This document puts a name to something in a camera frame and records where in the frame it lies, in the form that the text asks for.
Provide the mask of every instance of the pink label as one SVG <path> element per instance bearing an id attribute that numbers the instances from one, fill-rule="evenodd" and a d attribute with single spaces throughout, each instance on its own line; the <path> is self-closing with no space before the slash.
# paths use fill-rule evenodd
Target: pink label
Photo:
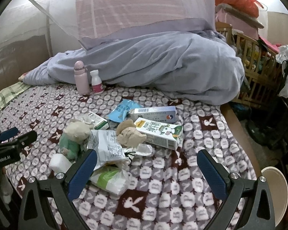
<path id="1" fill-rule="evenodd" d="M 102 83 L 99 85 L 93 85 L 92 88 L 93 88 L 93 92 L 95 94 L 103 92 L 103 84 Z"/>

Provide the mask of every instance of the beige bucket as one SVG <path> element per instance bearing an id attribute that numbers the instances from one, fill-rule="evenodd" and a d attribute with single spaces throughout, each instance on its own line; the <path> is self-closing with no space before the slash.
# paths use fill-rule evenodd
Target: beige bucket
<path id="1" fill-rule="evenodd" d="M 284 217 L 288 206 L 288 184 L 282 172 L 275 167 L 266 167 L 261 173 L 269 184 L 274 207 L 275 226 L 277 226 Z"/>

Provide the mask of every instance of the metal screw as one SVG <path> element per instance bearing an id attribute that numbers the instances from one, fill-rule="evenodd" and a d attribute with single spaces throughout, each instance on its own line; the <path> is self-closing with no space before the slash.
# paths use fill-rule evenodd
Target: metal screw
<path id="1" fill-rule="evenodd" d="M 233 178 L 233 179 L 238 179 L 239 176 L 238 176 L 237 173 L 231 173 L 230 177 Z"/>
<path id="2" fill-rule="evenodd" d="M 264 176 L 260 176 L 260 177 L 259 177 L 259 180 L 260 180 L 261 182 L 266 182 L 266 178 L 265 178 Z"/>
<path id="3" fill-rule="evenodd" d="M 30 178 L 29 178 L 29 182 L 30 182 L 30 183 L 33 183 L 34 181 L 35 181 L 35 177 L 30 177 Z"/>
<path id="4" fill-rule="evenodd" d="M 63 177 L 64 177 L 64 173 L 58 173 L 56 175 L 56 178 L 58 178 L 58 179 L 62 179 Z"/>

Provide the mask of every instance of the blue gripper pad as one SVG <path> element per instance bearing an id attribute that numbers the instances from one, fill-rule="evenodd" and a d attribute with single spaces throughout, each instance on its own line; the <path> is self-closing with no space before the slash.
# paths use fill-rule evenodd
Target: blue gripper pad
<path id="1" fill-rule="evenodd" d="M 77 199 L 80 196 L 85 184 L 92 175 L 96 164 L 97 153 L 96 151 L 92 150 L 68 184 L 67 198 L 70 201 Z"/>
<path id="2" fill-rule="evenodd" d="M 197 164 L 205 176 L 214 196 L 217 199 L 225 200 L 227 198 L 226 183 L 203 151 L 199 151 L 197 154 Z"/>
<path id="3" fill-rule="evenodd" d="M 11 137 L 14 137 L 18 134 L 18 129 L 16 127 L 13 127 L 11 129 L 8 129 L 7 131 L 1 132 L 0 133 L 0 141 L 4 142 Z"/>

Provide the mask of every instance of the blue plastic wrapper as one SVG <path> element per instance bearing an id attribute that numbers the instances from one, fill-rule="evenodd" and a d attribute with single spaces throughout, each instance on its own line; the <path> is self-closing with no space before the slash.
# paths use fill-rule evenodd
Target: blue plastic wrapper
<path id="1" fill-rule="evenodd" d="M 120 102 L 118 106 L 108 116 L 106 116 L 106 119 L 110 119 L 111 121 L 121 123 L 125 120 L 128 112 L 131 109 L 142 107 L 143 106 L 139 105 L 138 103 L 132 100 L 123 99 L 123 101 Z"/>

